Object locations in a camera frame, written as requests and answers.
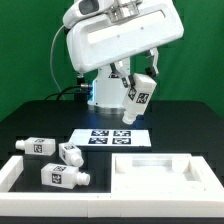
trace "green backdrop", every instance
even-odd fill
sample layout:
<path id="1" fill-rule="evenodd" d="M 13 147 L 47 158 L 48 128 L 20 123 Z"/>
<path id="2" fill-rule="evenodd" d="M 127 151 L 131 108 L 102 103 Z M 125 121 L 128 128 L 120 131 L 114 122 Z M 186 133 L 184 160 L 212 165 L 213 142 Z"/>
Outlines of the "green backdrop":
<path id="1" fill-rule="evenodd" d="M 24 102 L 57 92 L 50 76 L 50 48 L 73 2 L 0 0 L 0 120 Z M 224 1 L 174 2 L 185 33 L 181 40 L 159 48 L 160 75 L 153 99 L 205 102 L 224 117 Z M 54 62 L 61 87 L 74 84 L 64 34 L 57 41 Z M 143 55 L 133 60 L 135 72 L 144 72 L 146 65 Z"/>

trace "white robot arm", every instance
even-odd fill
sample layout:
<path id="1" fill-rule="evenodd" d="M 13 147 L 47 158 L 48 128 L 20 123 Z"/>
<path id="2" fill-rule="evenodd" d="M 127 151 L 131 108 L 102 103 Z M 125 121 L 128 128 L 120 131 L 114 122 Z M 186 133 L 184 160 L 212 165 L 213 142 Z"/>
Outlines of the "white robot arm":
<path id="1" fill-rule="evenodd" d="M 156 83 L 140 74 L 129 82 L 129 58 L 147 52 L 158 74 L 156 48 L 184 31 L 172 0 L 78 0 L 63 22 L 71 29 L 67 46 L 74 69 L 82 74 L 99 71 L 89 105 L 104 111 L 126 109 L 123 121 L 132 124 L 144 114 Z M 112 79 L 111 73 L 122 79 Z"/>

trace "cable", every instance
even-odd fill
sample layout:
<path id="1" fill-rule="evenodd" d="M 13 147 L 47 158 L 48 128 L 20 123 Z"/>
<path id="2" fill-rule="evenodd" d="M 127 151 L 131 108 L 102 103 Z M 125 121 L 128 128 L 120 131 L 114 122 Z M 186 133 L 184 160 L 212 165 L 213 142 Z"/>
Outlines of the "cable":
<path id="1" fill-rule="evenodd" d="M 71 89 L 80 88 L 80 87 L 81 87 L 81 85 L 74 85 L 74 86 L 69 86 L 69 87 L 65 88 L 58 94 L 58 97 L 56 98 L 56 100 L 60 100 L 60 98 L 63 96 L 63 94 L 66 93 L 67 91 L 69 91 Z"/>
<path id="2" fill-rule="evenodd" d="M 57 40 L 58 35 L 60 34 L 60 32 L 61 32 L 63 29 L 64 29 L 64 25 L 61 26 L 61 27 L 59 28 L 59 30 L 57 31 L 57 33 L 55 34 L 54 39 L 53 39 L 53 42 L 52 42 L 52 45 L 51 45 L 51 53 L 50 53 L 50 70 L 51 70 L 51 76 L 52 76 L 52 79 L 54 80 L 55 85 L 57 86 L 59 92 L 62 92 L 62 90 L 61 90 L 61 87 L 59 86 L 59 84 L 58 84 L 58 82 L 57 82 L 57 80 L 56 80 L 56 78 L 55 78 L 55 75 L 54 75 L 53 56 L 54 56 L 55 42 L 56 42 L 56 40 Z"/>

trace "black cable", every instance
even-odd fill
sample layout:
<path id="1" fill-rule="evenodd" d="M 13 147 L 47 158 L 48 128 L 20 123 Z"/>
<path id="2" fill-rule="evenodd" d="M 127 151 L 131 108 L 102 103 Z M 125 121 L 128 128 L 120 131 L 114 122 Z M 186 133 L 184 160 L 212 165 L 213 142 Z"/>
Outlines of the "black cable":
<path id="1" fill-rule="evenodd" d="M 67 91 L 69 91 L 71 89 L 80 88 L 80 87 L 81 87 L 80 85 L 74 85 L 74 86 L 69 86 L 69 87 L 65 88 L 58 94 L 56 100 L 60 100 L 60 98 L 63 96 L 63 94 L 66 93 Z"/>

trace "black tabletop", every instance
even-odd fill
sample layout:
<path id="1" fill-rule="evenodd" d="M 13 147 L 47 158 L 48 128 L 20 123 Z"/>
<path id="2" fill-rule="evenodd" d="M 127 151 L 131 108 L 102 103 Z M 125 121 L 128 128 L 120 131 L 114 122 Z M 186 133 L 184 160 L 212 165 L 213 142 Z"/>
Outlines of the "black tabletop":
<path id="1" fill-rule="evenodd" d="M 17 192 L 110 192 L 112 153 L 191 153 L 205 158 L 224 185 L 224 120 L 207 105 L 192 101 L 152 101 L 144 116 L 125 125 L 122 115 L 105 115 L 88 111 L 86 104 L 73 101 L 31 101 L 0 122 L 0 167 L 12 155 L 22 154 L 15 142 L 29 137 L 54 138 L 67 142 L 74 129 L 144 129 L 149 130 L 152 147 L 80 146 L 84 157 L 82 171 L 91 175 L 88 188 L 73 190 L 41 185 L 40 169 L 49 162 L 63 164 L 58 148 L 53 156 L 24 155 L 24 173 L 11 191 Z M 15 218 L 1 217 L 12 223 Z M 17 222 L 37 222 L 41 218 L 18 218 Z M 180 219 L 44 219 L 49 223 L 178 223 Z M 218 223 L 220 219 L 191 219 L 192 223 Z"/>

